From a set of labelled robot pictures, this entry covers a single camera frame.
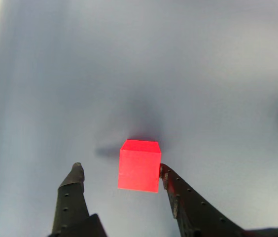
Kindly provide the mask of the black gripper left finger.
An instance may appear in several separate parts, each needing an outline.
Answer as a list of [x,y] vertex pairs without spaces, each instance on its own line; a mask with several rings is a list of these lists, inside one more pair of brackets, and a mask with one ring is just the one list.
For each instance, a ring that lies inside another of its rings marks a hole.
[[59,237],[67,228],[89,217],[84,198],[84,169],[76,162],[57,190],[52,235]]

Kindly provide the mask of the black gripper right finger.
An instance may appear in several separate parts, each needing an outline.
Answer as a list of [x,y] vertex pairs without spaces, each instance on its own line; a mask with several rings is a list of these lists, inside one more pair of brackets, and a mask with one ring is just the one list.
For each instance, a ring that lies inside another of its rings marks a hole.
[[159,177],[167,191],[182,237],[241,237],[244,230],[195,191],[173,169],[160,164]]

